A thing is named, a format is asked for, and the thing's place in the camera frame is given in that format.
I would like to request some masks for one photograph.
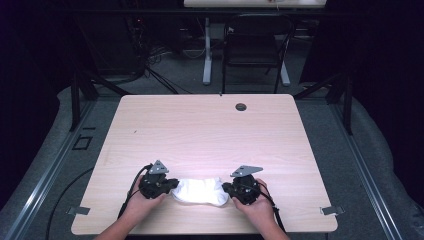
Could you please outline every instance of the table top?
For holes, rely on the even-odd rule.
[[[235,108],[246,105],[245,111]],[[161,160],[167,178],[207,179],[241,165],[268,189],[288,232],[331,232],[335,216],[293,97],[284,94],[125,96],[116,111],[81,202],[74,234],[112,224],[137,172]],[[231,199],[222,207],[183,204],[171,194],[131,234],[257,233]]]
[[[324,8],[327,0],[184,0],[185,7],[197,8]]]

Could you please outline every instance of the chair leg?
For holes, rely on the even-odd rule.
[[[222,88],[221,88],[222,94],[225,93],[225,74],[226,74],[225,64],[222,64]]]
[[[280,82],[281,82],[281,67],[279,67],[277,71],[277,80],[275,81],[274,94],[277,93],[278,85],[280,84]]]

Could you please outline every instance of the forearm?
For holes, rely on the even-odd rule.
[[[263,223],[257,226],[265,240],[289,240],[290,238],[275,222]]]
[[[116,222],[110,225],[104,230],[96,240],[119,240],[125,239],[129,232],[147,215],[141,214],[137,216],[135,214],[125,212]]]

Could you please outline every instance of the silver mounting plate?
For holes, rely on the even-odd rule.
[[[253,166],[240,166],[236,171],[234,171],[230,176],[231,177],[244,177],[250,175],[252,173],[260,172],[264,170],[261,167],[253,167]]]
[[[149,170],[149,174],[161,174],[168,173],[169,170],[163,165],[160,160],[156,160],[155,164],[153,164],[152,168]]]

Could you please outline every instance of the light wood surface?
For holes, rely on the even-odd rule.
[[[331,204],[292,96],[139,95],[119,104],[81,202],[91,210],[76,216],[72,232],[98,234],[112,224],[137,172],[157,159],[177,179],[232,182],[240,165],[263,167],[254,177],[268,184],[288,232],[337,228],[320,212]],[[215,207],[169,195],[132,234],[256,232],[231,199]]]
[[[324,8],[327,0],[184,0],[185,7]]]

